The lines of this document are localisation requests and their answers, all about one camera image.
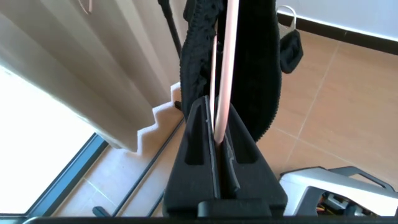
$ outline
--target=tiled floor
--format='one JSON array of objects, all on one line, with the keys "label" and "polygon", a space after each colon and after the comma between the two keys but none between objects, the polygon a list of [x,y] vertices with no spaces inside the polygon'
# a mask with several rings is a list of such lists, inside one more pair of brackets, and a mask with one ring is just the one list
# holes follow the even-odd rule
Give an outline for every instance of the tiled floor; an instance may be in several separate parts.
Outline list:
[{"label": "tiled floor", "polygon": [[[310,166],[353,165],[398,187],[398,56],[301,32],[305,56],[284,75],[280,108],[257,143],[275,175]],[[143,153],[107,149],[55,215],[112,212],[182,117],[157,113]],[[184,126],[119,215],[144,216],[163,191]],[[161,205],[154,213],[161,216]]]}]

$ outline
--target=wall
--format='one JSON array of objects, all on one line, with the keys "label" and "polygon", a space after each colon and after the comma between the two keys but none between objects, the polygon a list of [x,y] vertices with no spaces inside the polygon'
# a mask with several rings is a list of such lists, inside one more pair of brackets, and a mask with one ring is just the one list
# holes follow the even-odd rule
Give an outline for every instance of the wall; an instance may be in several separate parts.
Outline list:
[{"label": "wall", "polygon": [[303,19],[398,41],[397,0],[277,0],[284,4]]}]

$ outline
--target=baseboard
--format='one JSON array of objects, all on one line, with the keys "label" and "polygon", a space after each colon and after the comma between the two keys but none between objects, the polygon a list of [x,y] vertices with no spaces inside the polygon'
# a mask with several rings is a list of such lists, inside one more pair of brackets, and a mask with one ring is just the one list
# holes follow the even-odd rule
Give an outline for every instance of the baseboard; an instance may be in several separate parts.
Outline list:
[{"label": "baseboard", "polygon": [[[293,17],[278,13],[278,21],[284,26],[290,26]],[[320,24],[302,18],[297,18],[296,28],[313,34],[332,38],[349,44],[354,44],[381,52],[398,55],[398,42],[371,35],[360,34],[350,30]]]}]

